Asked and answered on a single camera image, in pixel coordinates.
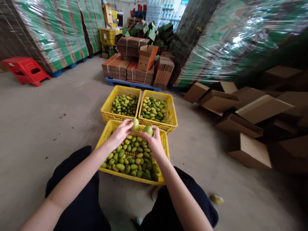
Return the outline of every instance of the person's left hand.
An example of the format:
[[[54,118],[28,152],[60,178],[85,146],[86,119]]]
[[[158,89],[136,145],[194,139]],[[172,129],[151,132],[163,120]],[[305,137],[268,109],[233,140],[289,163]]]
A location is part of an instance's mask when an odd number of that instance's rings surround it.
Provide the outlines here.
[[[115,132],[110,136],[109,139],[112,140],[115,147],[120,146],[126,137],[133,133],[130,129],[134,123],[130,123],[131,121],[132,119],[123,120],[123,122],[116,128]]]

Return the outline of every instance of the person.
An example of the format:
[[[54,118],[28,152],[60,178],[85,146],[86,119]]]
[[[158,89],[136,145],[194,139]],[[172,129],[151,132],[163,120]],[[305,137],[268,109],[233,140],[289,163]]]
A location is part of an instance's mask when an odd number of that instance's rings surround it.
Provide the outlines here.
[[[92,154],[91,146],[86,146],[64,160],[47,183],[45,201],[19,230],[111,230],[98,203],[98,168],[132,133],[132,126],[131,119],[126,119]],[[213,205],[191,176],[172,166],[159,129],[152,129],[153,137],[140,135],[148,141],[166,186],[138,230],[213,230],[218,222]]]
[[[144,20],[144,15],[139,14],[139,23],[135,25],[136,29],[141,29],[144,25],[148,25],[148,23]]]

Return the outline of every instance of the wall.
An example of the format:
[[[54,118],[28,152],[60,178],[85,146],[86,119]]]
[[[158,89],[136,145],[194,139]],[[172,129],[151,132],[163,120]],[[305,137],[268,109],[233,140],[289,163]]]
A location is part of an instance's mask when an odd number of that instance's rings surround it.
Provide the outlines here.
[[[116,6],[117,10],[123,11],[123,27],[125,27],[127,25],[127,17],[131,16],[131,10],[134,8],[135,10],[138,10],[138,4],[141,4],[143,9],[143,5],[147,4],[148,0],[139,2],[135,0],[107,0],[107,2]]]

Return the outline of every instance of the plastic wrap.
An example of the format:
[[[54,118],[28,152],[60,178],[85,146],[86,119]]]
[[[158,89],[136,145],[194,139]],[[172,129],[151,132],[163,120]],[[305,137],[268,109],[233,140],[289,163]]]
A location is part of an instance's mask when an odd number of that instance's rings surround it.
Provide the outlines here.
[[[99,29],[105,28],[102,4],[100,0],[78,0],[82,15],[82,25],[90,54],[102,50]]]
[[[0,0],[0,58],[33,57],[55,72],[89,55],[77,1]]]
[[[170,51],[174,87],[243,81],[278,64],[308,38],[308,2],[189,0]]]

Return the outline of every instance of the hand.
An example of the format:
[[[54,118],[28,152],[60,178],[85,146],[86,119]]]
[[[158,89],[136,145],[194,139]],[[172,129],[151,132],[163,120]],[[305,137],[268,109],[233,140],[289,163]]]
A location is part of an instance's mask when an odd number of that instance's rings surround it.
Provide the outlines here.
[[[129,123],[131,121],[131,119],[123,120],[123,122],[116,128],[115,132],[109,137],[109,140],[112,140],[115,148],[120,146],[129,134],[133,133],[130,129],[134,123]]]
[[[148,141],[154,158],[166,157],[163,145],[161,144],[159,128],[154,126],[152,126],[151,128],[153,129],[152,137],[146,132],[141,132],[140,136]]]

